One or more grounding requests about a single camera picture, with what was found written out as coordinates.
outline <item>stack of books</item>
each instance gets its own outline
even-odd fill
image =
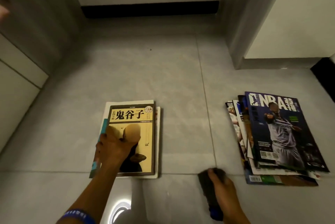
[[[318,186],[329,173],[297,99],[246,91],[226,108],[248,184]]]
[[[131,141],[128,134],[140,138],[122,163],[117,177],[158,178],[160,124],[161,108],[156,107],[153,100],[106,103],[100,134],[111,126],[120,141]],[[101,165],[96,150],[90,178]]]

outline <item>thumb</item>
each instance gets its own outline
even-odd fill
[[[222,182],[220,181],[218,176],[214,173],[212,168],[208,169],[208,176],[211,179],[211,181],[213,182],[214,186],[216,186],[218,184],[222,184]]]

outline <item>black baseboard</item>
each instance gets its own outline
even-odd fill
[[[204,1],[97,5],[82,6],[81,9],[88,19],[102,19],[110,17],[215,14],[218,7],[219,1]]]
[[[335,102],[335,64],[330,60],[330,58],[324,57],[311,68],[311,71]]]

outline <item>forearm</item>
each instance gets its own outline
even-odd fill
[[[105,167],[102,165],[100,170],[91,180],[90,184],[73,203],[69,210],[81,209],[94,218],[96,224],[100,223],[119,168],[119,164],[117,163],[106,165]],[[81,222],[74,218],[64,218],[57,222],[57,224],[77,223]]]

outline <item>baseboard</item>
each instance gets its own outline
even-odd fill
[[[81,9],[86,18],[101,19],[111,17],[215,14],[218,7],[219,1],[203,1],[97,5],[82,6]]]
[[[322,58],[312,68],[311,71],[319,80],[320,84],[335,102],[335,64],[328,57]]]
[[[245,59],[241,61],[240,68],[236,69],[310,69],[321,58],[260,58],[260,59]]]

